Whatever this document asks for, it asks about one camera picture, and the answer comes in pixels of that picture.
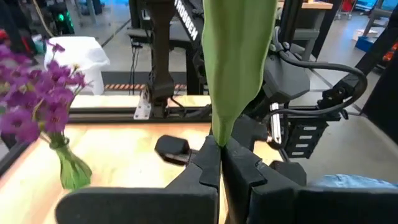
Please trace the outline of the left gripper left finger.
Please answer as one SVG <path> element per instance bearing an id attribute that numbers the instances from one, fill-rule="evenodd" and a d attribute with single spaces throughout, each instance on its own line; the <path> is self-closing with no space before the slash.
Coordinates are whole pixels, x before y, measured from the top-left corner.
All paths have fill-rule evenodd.
<path id="1" fill-rule="evenodd" d="M 198 154 L 188 163 L 188 166 L 174 178 L 167 189 L 199 190 L 220 188 L 221 149 L 214 136 L 207 136 Z"/>

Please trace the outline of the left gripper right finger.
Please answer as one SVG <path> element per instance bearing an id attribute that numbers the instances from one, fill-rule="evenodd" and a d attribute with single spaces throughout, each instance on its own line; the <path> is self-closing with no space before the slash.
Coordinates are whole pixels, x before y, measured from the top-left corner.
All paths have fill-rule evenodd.
<path id="1" fill-rule="evenodd" d="M 223 181 L 228 201 L 229 223 L 246 223 L 252 188 L 266 183 L 256 165 L 262 159 L 230 139 L 222 151 Z"/>

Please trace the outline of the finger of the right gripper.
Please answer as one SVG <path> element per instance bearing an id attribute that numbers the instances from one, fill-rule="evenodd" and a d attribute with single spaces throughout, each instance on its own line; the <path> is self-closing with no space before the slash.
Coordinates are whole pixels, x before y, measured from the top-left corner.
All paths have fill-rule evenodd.
<path id="1" fill-rule="evenodd" d="M 296 184 L 307 184 L 307 173 L 298 162 L 273 161 L 269 166 Z"/>
<path id="2" fill-rule="evenodd" d="M 186 139 L 169 135 L 161 136 L 154 149 L 163 161 L 175 165 L 187 165 L 198 154 Z"/>

